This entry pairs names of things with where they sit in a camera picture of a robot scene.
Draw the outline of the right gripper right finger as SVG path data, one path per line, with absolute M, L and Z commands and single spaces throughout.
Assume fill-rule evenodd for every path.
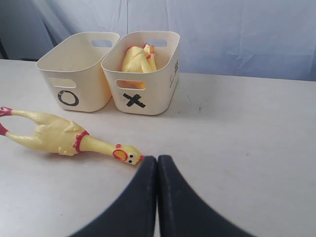
M 251 237 L 190 187 L 171 156 L 158 157 L 158 216 L 162 237 Z

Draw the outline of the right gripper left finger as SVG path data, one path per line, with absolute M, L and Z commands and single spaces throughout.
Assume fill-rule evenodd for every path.
M 145 157 L 121 195 L 74 237 L 152 237 L 157 208 L 157 160 Z

